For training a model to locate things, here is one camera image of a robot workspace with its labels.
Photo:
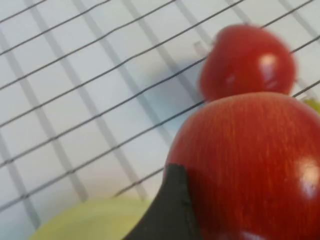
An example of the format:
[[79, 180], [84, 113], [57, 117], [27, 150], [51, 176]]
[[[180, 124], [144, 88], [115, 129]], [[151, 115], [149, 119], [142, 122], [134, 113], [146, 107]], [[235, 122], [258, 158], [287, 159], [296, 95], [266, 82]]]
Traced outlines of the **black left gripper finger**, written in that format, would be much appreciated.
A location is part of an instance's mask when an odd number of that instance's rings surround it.
[[149, 208], [126, 240], [201, 240], [183, 165], [168, 164]]

